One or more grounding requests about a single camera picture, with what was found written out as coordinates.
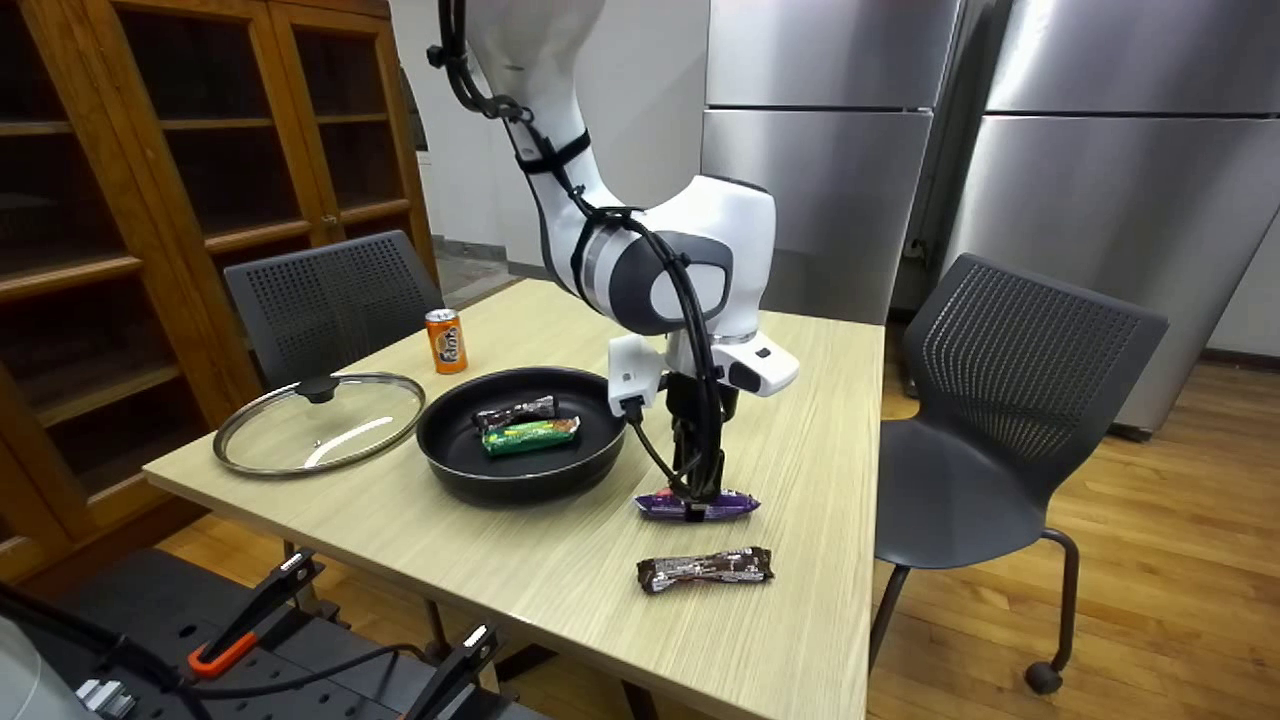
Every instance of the black frying pan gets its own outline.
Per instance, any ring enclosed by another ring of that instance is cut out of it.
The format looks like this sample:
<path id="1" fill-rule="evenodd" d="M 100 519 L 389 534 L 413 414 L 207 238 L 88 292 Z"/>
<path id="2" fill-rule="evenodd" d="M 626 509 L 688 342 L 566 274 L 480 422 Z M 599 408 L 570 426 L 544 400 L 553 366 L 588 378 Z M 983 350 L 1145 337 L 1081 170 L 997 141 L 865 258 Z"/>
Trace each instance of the black frying pan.
<path id="1" fill-rule="evenodd" d="M 530 457 L 485 457 L 475 412 L 537 397 L 556 397 L 560 414 L 570 412 L 585 421 L 576 445 Z M 441 483 L 461 498 L 540 504 L 595 489 L 625 445 L 625 421 L 606 412 L 605 376 L 566 366 L 513 366 L 475 376 L 433 400 L 414 422 L 414 445 L 428 452 Z"/>

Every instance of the gray chair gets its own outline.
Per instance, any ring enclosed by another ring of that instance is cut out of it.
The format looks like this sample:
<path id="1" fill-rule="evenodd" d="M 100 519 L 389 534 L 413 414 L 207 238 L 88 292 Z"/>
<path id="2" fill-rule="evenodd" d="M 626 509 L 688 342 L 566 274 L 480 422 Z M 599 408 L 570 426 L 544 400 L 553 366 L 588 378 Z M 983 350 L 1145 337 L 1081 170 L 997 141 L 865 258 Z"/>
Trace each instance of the gray chair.
<path id="1" fill-rule="evenodd" d="M 879 426 L 875 557 L 890 562 L 870 661 L 912 568 L 969 568 L 1037 538 L 1065 547 L 1054 655 L 1071 661 L 1081 547 L 1045 525 L 1052 493 L 1090 457 L 1165 337 L 1165 319 L 1039 274 L 958 254 L 903 331 L 912 421 Z"/>
<path id="2" fill-rule="evenodd" d="M 329 376 L 441 309 L 402 230 L 229 262 L 222 279 L 269 386 Z"/>

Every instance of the wooden table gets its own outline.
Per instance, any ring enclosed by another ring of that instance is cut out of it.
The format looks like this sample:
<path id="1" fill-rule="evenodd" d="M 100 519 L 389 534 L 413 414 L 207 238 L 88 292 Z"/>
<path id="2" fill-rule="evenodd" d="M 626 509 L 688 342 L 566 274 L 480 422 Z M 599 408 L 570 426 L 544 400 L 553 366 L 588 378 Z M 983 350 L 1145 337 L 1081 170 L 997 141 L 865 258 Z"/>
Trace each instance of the wooden table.
<path id="1" fill-rule="evenodd" d="M 870 322 L 769 315 L 801 354 L 801 378 L 771 400 L 744 397 L 725 426 L 727 489 L 760 497 L 741 525 L 642 525 L 634 493 L 662 489 L 626 436 L 613 476 L 576 498 L 470 509 L 441 489 L 414 439 L 314 479 L 238 479 L 213 436 L 147 465 L 147 479 L 203 509 L 274 528 L 319 552 L 467 605 L 497 626 L 599 662 L 656 696 L 712 716 L 847 720 L 865 710 L 870 622 L 870 525 L 882 331 Z M 544 279 L 465 313 L 470 366 L 434 376 L 428 341 L 409 337 L 355 373 L 402 373 L 441 397 L 499 366 L 605 373 L 617 322 Z M 673 446 L 669 412 L 642 426 Z M 634 558 L 771 547 L 771 582 L 642 594 Z"/>

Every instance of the wooden cabinet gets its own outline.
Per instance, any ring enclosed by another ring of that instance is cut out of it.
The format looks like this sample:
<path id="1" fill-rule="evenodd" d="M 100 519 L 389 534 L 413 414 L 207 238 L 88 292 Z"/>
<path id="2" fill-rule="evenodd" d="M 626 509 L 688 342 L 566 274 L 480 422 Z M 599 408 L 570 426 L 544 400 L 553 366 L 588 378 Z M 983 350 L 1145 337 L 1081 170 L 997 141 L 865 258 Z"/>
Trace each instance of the wooden cabinet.
<path id="1" fill-rule="evenodd" d="M 434 271 L 409 115 L 375 0 L 0 0 L 0 577 L 259 392 L 222 262 L 402 227 Z"/>

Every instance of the green package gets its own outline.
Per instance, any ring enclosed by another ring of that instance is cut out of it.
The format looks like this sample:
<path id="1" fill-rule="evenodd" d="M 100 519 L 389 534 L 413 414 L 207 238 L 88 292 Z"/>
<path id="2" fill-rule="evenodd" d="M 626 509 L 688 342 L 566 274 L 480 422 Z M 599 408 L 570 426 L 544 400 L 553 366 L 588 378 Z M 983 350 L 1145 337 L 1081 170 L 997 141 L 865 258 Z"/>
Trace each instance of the green package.
<path id="1" fill-rule="evenodd" d="M 581 422 L 585 422 L 581 414 L 505 422 L 505 426 L 480 433 L 480 446 L 487 457 L 529 457 L 544 446 L 564 446 L 576 439 Z"/>

